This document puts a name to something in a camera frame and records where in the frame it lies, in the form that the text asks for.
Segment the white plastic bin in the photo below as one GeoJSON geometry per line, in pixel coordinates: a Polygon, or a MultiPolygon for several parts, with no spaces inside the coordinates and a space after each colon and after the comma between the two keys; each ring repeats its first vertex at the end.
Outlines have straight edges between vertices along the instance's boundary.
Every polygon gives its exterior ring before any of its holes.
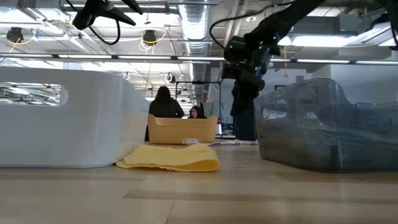
{"type": "Polygon", "coordinates": [[[0,67],[0,83],[65,87],[60,106],[0,105],[0,167],[102,167],[144,143],[149,102],[120,76],[0,67]]]}

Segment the person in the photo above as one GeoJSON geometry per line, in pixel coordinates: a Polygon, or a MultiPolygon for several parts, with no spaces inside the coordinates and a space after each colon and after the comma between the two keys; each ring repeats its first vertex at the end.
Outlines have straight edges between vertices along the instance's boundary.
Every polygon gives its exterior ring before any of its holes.
{"type": "Polygon", "coordinates": [[[199,106],[194,106],[190,111],[189,111],[189,118],[200,118],[200,119],[206,119],[207,117],[201,112],[201,108],[199,106]]]}
{"type": "MultiPolygon", "coordinates": [[[[157,90],[155,99],[149,105],[149,114],[156,118],[182,118],[184,111],[177,100],[173,99],[169,88],[161,86],[157,90]]],[[[149,141],[148,126],[145,133],[145,141],[149,141]]]]}

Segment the dark hair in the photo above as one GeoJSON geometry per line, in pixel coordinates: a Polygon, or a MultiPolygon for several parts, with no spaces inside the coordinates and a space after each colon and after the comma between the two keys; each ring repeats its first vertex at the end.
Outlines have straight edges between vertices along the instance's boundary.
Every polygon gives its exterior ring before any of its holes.
{"type": "Polygon", "coordinates": [[[157,94],[154,101],[159,103],[165,103],[169,102],[171,98],[172,97],[169,88],[167,88],[166,86],[161,86],[159,90],[157,90],[157,94]]]}
{"type": "Polygon", "coordinates": [[[192,110],[195,109],[197,111],[197,118],[206,118],[206,116],[201,112],[201,108],[199,106],[194,106],[189,110],[189,117],[192,118],[191,112],[192,110]]]}

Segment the clear plastic bin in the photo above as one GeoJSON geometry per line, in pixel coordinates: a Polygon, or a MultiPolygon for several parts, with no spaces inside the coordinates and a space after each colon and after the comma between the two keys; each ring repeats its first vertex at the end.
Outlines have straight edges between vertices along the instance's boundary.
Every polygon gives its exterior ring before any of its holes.
{"type": "Polygon", "coordinates": [[[309,170],[398,170],[398,103],[352,105],[326,78],[254,101],[260,154],[309,170]]]}

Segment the yellow towel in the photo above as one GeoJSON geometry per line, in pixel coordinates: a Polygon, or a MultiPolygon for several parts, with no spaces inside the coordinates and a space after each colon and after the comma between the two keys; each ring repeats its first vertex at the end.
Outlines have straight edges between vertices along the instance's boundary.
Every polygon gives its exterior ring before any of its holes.
{"type": "Polygon", "coordinates": [[[178,172],[209,172],[220,166],[217,154],[205,144],[183,149],[159,146],[139,146],[134,152],[116,163],[120,168],[161,168],[178,172]]]}

